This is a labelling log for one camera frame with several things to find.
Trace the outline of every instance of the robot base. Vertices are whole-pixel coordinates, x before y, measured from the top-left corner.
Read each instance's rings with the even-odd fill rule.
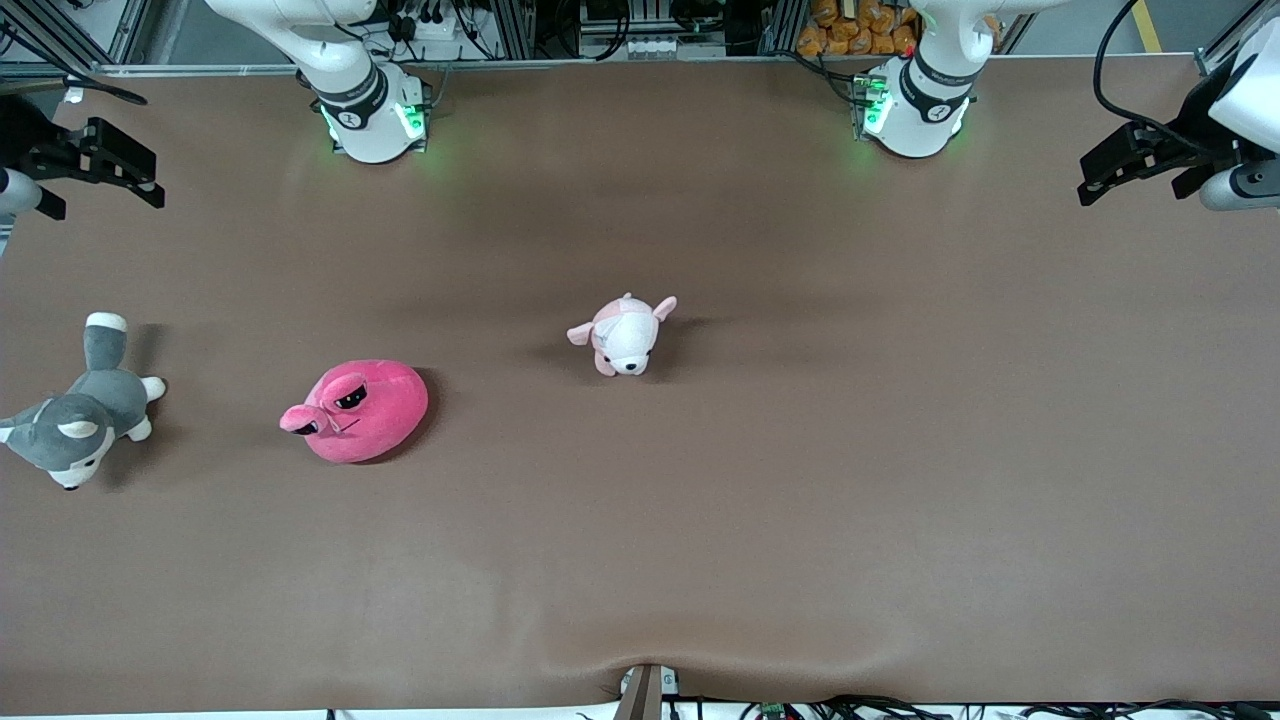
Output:
[[[965,100],[954,113],[943,105],[942,108],[951,115],[946,120],[941,123],[927,122],[904,96],[901,87],[904,63],[901,58],[893,58],[873,70],[867,70],[873,76],[883,76],[887,100],[874,118],[869,113],[863,115],[863,133],[876,138],[895,155],[928,158],[940,152],[946,147],[947,141],[960,132],[960,120],[969,108],[969,100]]]
[[[429,85],[397,65],[379,63],[378,67],[387,76],[387,100],[366,127],[346,128],[321,109],[329,123],[333,151],[369,164],[389,163],[407,151],[424,151],[431,119]]]

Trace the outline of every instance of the gray husky plush toy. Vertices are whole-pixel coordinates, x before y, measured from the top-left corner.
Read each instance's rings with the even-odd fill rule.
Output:
[[[65,489],[88,482],[119,436],[138,442],[151,434],[147,402],[164,395],[164,380],[119,369],[127,325],[114,313],[84,322],[84,364],[67,395],[0,420],[0,442],[47,471]]]

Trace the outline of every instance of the gray tail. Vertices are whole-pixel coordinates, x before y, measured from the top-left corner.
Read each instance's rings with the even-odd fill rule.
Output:
[[[114,370],[124,361],[124,318],[93,313],[84,323],[84,365],[90,370]]]

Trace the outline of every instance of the pink ear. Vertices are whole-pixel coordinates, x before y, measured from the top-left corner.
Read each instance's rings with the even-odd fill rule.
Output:
[[[329,429],[329,416],[325,415],[319,407],[312,407],[310,405],[294,405],[280,415],[280,429],[287,433],[297,433],[305,429],[307,425],[315,425],[311,433],[324,433]]]
[[[591,328],[594,327],[595,323],[582,323],[576,328],[570,328],[568,333],[566,333],[568,334],[568,341],[573,345],[586,345],[591,340]]]
[[[667,300],[663,300],[662,302],[658,304],[657,307],[653,309],[653,316],[658,318],[658,322],[660,323],[666,320],[667,315],[671,315],[671,311],[675,309],[676,309],[676,299],[668,297]]]

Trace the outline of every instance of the white and pink dog plush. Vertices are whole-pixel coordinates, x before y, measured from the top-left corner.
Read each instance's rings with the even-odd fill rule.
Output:
[[[595,369],[602,375],[639,375],[649,366],[649,352],[658,341],[658,323],[676,309],[668,297],[650,307],[648,302],[626,293],[595,314],[590,323],[568,331],[568,341],[595,348]]]

